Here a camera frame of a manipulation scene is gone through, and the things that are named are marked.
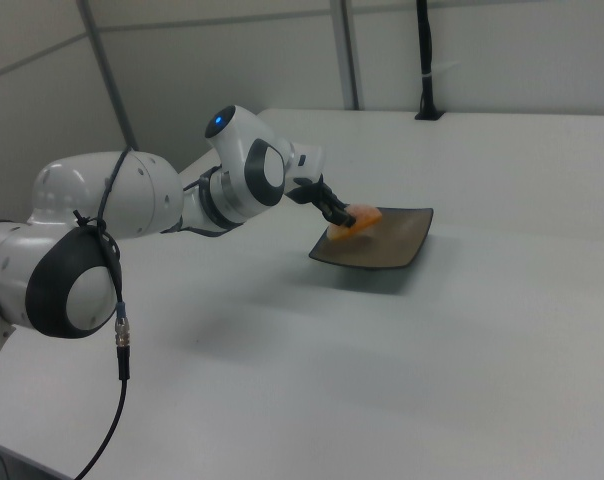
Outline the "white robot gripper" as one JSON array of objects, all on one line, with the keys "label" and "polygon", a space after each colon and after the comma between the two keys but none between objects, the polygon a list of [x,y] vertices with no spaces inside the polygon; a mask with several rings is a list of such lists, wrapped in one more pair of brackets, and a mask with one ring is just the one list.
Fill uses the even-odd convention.
[{"label": "white robot gripper", "polygon": [[[286,164],[286,188],[292,190],[287,197],[297,204],[314,205],[333,225],[352,227],[356,219],[347,211],[348,204],[340,200],[324,181],[324,165],[325,153],[321,146],[292,142]],[[302,179],[303,185],[297,183],[297,179]]]}]

